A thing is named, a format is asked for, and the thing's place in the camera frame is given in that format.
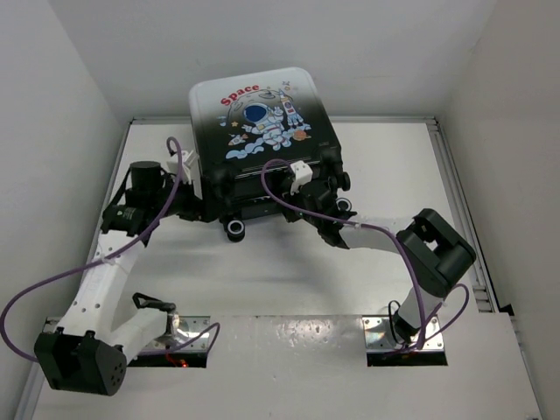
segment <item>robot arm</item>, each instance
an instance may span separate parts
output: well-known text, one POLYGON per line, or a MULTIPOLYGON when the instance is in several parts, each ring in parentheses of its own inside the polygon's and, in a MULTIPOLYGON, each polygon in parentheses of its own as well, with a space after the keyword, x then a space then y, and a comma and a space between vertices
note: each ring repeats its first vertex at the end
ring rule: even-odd
MULTIPOLYGON (((424 209, 408 219, 367 219, 352 211, 347 199, 339 199, 336 188, 319 179, 312 179, 311 168, 303 163, 291 165, 295 174, 288 204, 348 221, 342 224, 312 215, 284 209, 287 221, 304 219, 317 228, 318 234, 330 245, 343 248, 370 248, 389 252, 399 251, 387 234, 394 235, 415 272, 422 294, 425 314, 432 313, 445 300, 455 284, 474 264, 473 248, 435 210, 424 209), (373 225, 381 229, 364 228, 373 225)), ((411 289, 393 318, 395 332, 410 343, 421 327, 417 296, 411 289)))
POLYGON ((112 330, 113 317, 128 275, 150 241, 148 231, 161 213, 186 220, 198 218, 199 201, 188 176, 190 155, 182 153, 181 180, 168 207, 175 179, 156 162, 135 162, 115 197, 103 212, 95 260, 103 263, 86 271, 74 301, 55 333, 42 332, 35 354, 51 388, 112 396, 122 385, 127 365, 153 339, 173 334, 175 305, 135 294, 138 311, 112 330), (118 204, 124 197, 124 204, 118 204), (108 255, 142 240, 122 252, 108 255))
MULTIPOLYGON (((126 232, 100 234, 96 258, 130 242, 126 232)), ((142 308, 112 331, 116 306, 127 277, 145 250, 141 242, 89 269, 56 333, 42 332, 35 354, 51 388, 112 396, 127 365, 154 338, 164 335, 172 312, 142 308)))

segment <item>purple cable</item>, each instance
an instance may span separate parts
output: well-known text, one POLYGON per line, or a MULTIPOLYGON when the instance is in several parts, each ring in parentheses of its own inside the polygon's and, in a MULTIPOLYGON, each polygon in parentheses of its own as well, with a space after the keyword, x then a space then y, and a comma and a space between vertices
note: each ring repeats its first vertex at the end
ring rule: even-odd
POLYGON ((199 335, 197 335, 196 337, 193 337, 192 339, 189 339, 188 341, 184 342, 183 344, 180 344, 178 346, 171 347, 171 348, 166 348, 165 350, 149 350, 147 352, 141 352, 139 354, 139 356, 164 356, 166 354, 176 353, 179 350, 191 345, 193 342, 200 339, 204 334, 208 333, 210 330, 212 330, 214 328, 216 329, 216 334, 213 335, 212 342, 210 343, 210 345, 208 346, 208 349, 206 350, 206 353, 208 354, 208 353, 210 353, 210 350, 212 350, 212 347, 214 347, 214 343, 216 342, 216 339, 218 338, 218 334, 220 333, 220 323, 219 322, 214 322, 209 327, 207 327, 204 330, 202 330, 201 332, 199 332, 199 335))
POLYGON ((336 217, 331 217, 331 216, 327 216, 325 214, 311 212, 309 210, 305 210, 303 208, 296 207, 296 206, 293 206, 292 204, 286 203, 285 201, 283 201, 282 199, 280 199, 276 195, 274 195, 274 193, 270 190, 269 186, 266 183, 266 171, 273 164, 282 164, 282 165, 286 165, 288 168, 290 168, 290 163, 287 162, 286 160, 283 160, 283 159, 272 159, 272 160, 268 161, 266 164, 264 164, 264 166, 262 167, 262 170, 261 170, 262 188, 264 188, 264 191, 279 205, 284 206, 286 208, 289 208, 290 210, 292 210, 294 212, 301 213, 301 214, 307 214, 309 216, 317 217, 317 218, 320 218, 320 219, 323 219, 323 220, 326 220, 326 221, 334 221, 336 223, 341 223, 343 225, 349 225, 349 226, 362 227, 362 228, 376 230, 378 232, 381 232, 381 233, 385 234, 393 242, 397 251, 399 251, 399 254, 401 255, 402 260, 404 261, 404 265, 406 266, 406 268, 409 272, 409 275, 410 275, 410 279, 412 280, 412 288, 414 289, 414 293, 416 295, 416 301, 418 302, 418 311, 420 312, 420 333, 418 335, 418 342, 416 343, 416 345, 418 346, 418 348, 423 348, 424 343, 425 343, 425 337, 426 337, 427 321, 426 321, 426 312, 424 310, 424 301, 422 300, 422 292, 421 292, 421 289, 420 289, 420 284, 418 284, 417 275, 414 272, 414 269, 412 268, 412 263, 410 262, 409 257, 406 255, 406 252, 404 251, 403 245, 401 245, 401 243, 396 239, 396 236, 394 236, 391 232, 389 232, 387 229, 385 229, 383 227, 370 225, 368 223, 358 223, 356 221, 338 219, 336 217))
MULTIPOLYGON (((450 326, 452 326, 455 321, 457 321, 457 319, 459 319, 459 317, 461 315, 463 315, 463 312, 465 311, 466 307, 469 305, 469 301, 471 300, 471 296, 469 293, 468 288, 461 283, 455 284, 455 286, 451 289, 451 291, 454 291, 455 289, 463 289, 463 291, 465 291, 465 301, 463 302, 463 305, 461 306, 461 308, 457 311, 457 313, 455 314, 455 316, 453 318, 451 318, 451 320, 445 324, 444 326, 442 326, 439 331, 434 332, 430 337, 428 337, 425 341, 430 341, 431 339, 433 339, 434 337, 436 337, 438 334, 441 334, 443 331, 445 331, 447 328, 449 328, 450 326)), ((439 309, 441 308, 441 306, 443 305, 443 302, 438 304, 434 310, 431 312, 430 315, 428 315, 428 320, 434 318, 436 316, 436 313, 438 313, 439 309)), ((413 351, 417 350, 417 344, 413 344, 412 346, 408 346, 408 347, 403 347, 399 350, 396 350, 394 352, 389 353, 389 355, 397 355, 397 354, 408 354, 408 353, 412 353, 413 351)))
POLYGON ((150 223, 150 225, 148 225, 148 227, 139 236, 134 238, 132 241, 130 241, 129 243, 127 243, 122 248, 118 249, 117 251, 107 255, 105 258, 103 258, 103 260, 95 260, 95 261, 89 262, 86 265, 83 265, 83 266, 75 268, 75 269, 70 269, 70 270, 65 271, 63 273, 57 274, 56 276, 46 278, 45 280, 42 280, 38 283, 35 283, 32 286, 29 286, 27 289, 21 290, 3 308, 2 315, 0 315, 0 335, 2 335, 2 339, 3 339, 4 343, 6 343, 6 346, 8 346, 12 352, 14 352, 15 354, 17 354, 20 357, 23 357, 24 359, 27 359, 28 361, 37 361, 37 359, 35 357, 33 357, 32 355, 30 355, 30 354, 20 350, 19 348, 17 348, 16 345, 10 340, 10 337, 8 337, 8 333, 6 331, 6 317, 8 316, 8 312, 10 311, 11 307, 20 298, 25 296, 27 293, 38 289, 39 287, 45 286, 45 285, 50 284, 52 282, 56 282, 57 280, 60 280, 61 278, 68 277, 68 276, 71 276, 73 274, 78 274, 78 273, 81 273, 85 270, 92 269, 93 267, 97 267, 98 265, 103 264, 103 261, 110 260, 112 258, 115 258, 116 256, 119 256, 123 252, 126 252, 130 248, 134 247, 137 243, 139 243, 141 240, 143 240, 147 235, 149 235, 151 233, 152 230, 154 230, 158 226, 159 221, 165 216, 165 214, 167 213, 167 210, 169 210, 169 207, 171 206, 171 204, 173 202, 173 199, 175 198, 175 194, 177 193, 177 190, 179 189, 179 184, 181 182, 180 168, 183 166, 183 158, 182 158, 182 155, 181 155, 181 145, 179 144, 179 142, 177 141, 177 139, 175 137, 169 137, 167 139, 167 141, 165 142, 168 151, 172 150, 171 149, 171 143, 173 143, 175 145, 175 148, 177 149, 176 152, 178 154, 178 171, 177 171, 177 174, 176 174, 176 177, 175 177, 175 182, 173 183, 173 188, 171 189, 171 192, 169 193, 169 197, 167 198, 167 201, 165 202, 164 206, 161 208, 161 210, 157 214, 156 218, 152 221, 152 223, 150 223))

